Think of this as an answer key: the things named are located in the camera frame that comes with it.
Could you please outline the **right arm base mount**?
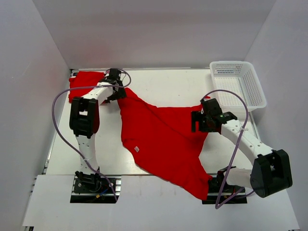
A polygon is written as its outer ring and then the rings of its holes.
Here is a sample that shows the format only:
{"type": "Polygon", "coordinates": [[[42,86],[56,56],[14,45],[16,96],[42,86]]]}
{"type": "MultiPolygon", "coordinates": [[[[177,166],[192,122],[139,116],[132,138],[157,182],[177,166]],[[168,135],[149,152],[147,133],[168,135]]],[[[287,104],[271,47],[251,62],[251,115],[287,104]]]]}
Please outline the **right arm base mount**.
{"type": "MultiPolygon", "coordinates": [[[[218,198],[218,193],[220,187],[222,185],[222,181],[224,179],[224,173],[227,171],[227,168],[223,168],[219,170],[216,176],[213,176],[212,180],[209,180],[209,191],[206,200],[202,200],[203,205],[214,205],[218,198]]],[[[222,195],[219,199],[219,204],[224,200],[228,199],[230,196],[234,195],[241,187],[235,185],[228,185],[225,183],[224,188],[222,190],[222,195]]],[[[229,200],[227,204],[247,204],[246,191],[242,189],[239,194],[237,194],[234,198],[229,200]]]]}

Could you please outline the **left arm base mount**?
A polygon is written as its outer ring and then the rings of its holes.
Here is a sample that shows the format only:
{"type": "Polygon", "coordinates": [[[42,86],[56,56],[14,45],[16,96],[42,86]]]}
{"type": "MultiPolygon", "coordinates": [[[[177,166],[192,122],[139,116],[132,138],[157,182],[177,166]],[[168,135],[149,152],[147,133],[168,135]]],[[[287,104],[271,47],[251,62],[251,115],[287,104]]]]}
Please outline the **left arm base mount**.
{"type": "Polygon", "coordinates": [[[70,197],[72,204],[115,204],[120,196],[121,177],[75,172],[70,197]]]}

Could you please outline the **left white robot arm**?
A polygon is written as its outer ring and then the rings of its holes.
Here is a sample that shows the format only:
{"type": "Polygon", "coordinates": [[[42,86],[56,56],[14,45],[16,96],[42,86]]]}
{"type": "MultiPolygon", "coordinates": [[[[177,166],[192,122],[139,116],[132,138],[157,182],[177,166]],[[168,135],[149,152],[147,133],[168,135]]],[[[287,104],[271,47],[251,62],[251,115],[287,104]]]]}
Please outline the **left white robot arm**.
{"type": "Polygon", "coordinates": [[[191,114],[201,108],[156,107],[139,98],[121,75],[124,70],[108,69],[99,74],[89,93],[71,101],[69,126],[77,141],[83,173],[91,174],[85,186],[97,192],[102,186],[95,151],[95,134],[99,129],[99,106],[117,100],[120,108],[123,146],[143,170],[171,181],[179,177],[204,176],[199,155],[206,134],[194,131],[191,114]]]}

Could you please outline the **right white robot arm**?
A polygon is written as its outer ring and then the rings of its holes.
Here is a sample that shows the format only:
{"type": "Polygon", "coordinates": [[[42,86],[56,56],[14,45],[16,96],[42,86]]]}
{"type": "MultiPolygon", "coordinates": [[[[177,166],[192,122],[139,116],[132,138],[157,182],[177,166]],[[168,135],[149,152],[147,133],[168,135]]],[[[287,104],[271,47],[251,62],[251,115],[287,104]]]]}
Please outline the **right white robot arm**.
{"type": "Polygon", "coordinates": [[[200,130],[218,132],[237,145],[252,164],[252,169],[231,167],[218,172],[217,185],[223,192],[234,186],[251,188],[265,198],[293,185],[289,155],[274,150],[252,135],[231,112],[223,112],[216,99],[201,100],[200,130]]]}

